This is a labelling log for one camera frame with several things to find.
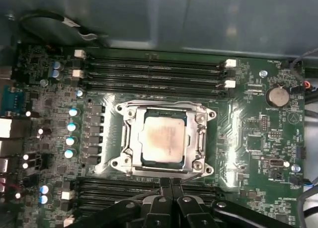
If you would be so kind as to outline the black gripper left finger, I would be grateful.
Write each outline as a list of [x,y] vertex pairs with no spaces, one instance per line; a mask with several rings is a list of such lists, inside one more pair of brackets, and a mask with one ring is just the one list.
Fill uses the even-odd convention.
[[159,194],[147,195],[142,204],[126,199],[81,220],[83,228],[169,228],[173,213],[172,178],[161,178]]

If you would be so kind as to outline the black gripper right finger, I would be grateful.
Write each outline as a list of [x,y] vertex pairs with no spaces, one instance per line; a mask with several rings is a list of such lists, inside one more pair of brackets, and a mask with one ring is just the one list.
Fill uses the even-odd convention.
[[172,180],[173,198],[180,210],[182,228],[291,228],[290,224],[230,201],[215,200],[209,207],[184,195],[183,180]]

